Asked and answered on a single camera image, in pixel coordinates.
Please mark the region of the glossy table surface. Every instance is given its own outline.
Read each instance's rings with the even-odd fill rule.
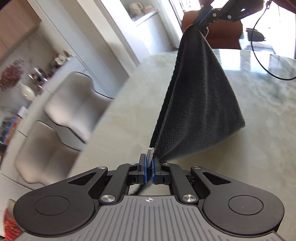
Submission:
[[[285,206],[279,234],[296,237],[296,82],[267,74],[246,50],[214,50],[237,96],[246,127],[201,153],[171,162],[183,169],[203,166],[265,189]],[[127,80],[99,122],[70,176],[97,166],[109,170],[138,162],[146,153],[161,109],[176,52],[151,56]],[[296,76],[296,60],[257,52],[270,72]],[[169,194],[155,186],[148,195]]]

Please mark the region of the white kettle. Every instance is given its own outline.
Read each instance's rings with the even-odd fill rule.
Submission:
[[[140,2],[135,2],[129,5],[129,8],[136,14],[140,15],[144,12],[144,7]]]

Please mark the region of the metal screw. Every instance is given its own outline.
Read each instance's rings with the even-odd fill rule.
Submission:
[[[103,202],[113,202],[115,200],[115,197],[113,195],[104,195],[101,197],[101,200]]]
[[[187,194],[182,197],[185,202],[194,202],[196,200],[196,196]]]

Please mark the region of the triangular cutout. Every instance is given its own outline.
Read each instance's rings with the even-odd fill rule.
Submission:
[[[227,183],[231,183],[231,181],[228,181],[226,179],[223,179],[221,177],[217,177],[214,174],[211,174],[209,172],[203,172],[203,175],[209,179],[209,181],[213,184],[213,185],[221,185],[221,184],[227,184]]]
[[[82,177],[76,178],[69,182],[69,184],[83,186],[88,183],[88,181],[95,175],[95,172],[88,173]]]

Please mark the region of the wire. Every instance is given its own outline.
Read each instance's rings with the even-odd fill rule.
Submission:
[[[253,33],[254,33],[254,29],[255,29],[257,23],[260,21],[260,19],[261,19],[262,16],[264,15],[264,13],[266,12],[266,10],[269,9],[269,5],[266,4],[266,9],[264,10],[263,14],[262,14],[261,17],[258,19],[258,21],[256,22],[254,28],[252,29],[252,33],[251,33],[251,46],[252,46],[252,50],[253,50],[253,53],[254,53],[255,58],[257,59],[258,63],[259,63],[259,64],[261,65],[261,67],[262,67],[267,73],[269,73],[271,76],[273,76],[273,77],[275,77],[275,78],[277,78],[277,79],[279,79],[279,80],[285,80],[285,81],[294,80],[294,79],[296,79],[296,76],[293,77],[293,78],[290,78],[290,79],[284,79],[284,78],[278,77],[278,76],[276,76],[276,75],[270,73],[270,72],[269,72],[269,71],[268,71],[268,70],[267,70],[267,69],[266,69],[266,68],[260,63],[259,59],[257,58],[257,56],[256,56],[256,54],[255,54],[254,47],[253,47]]]

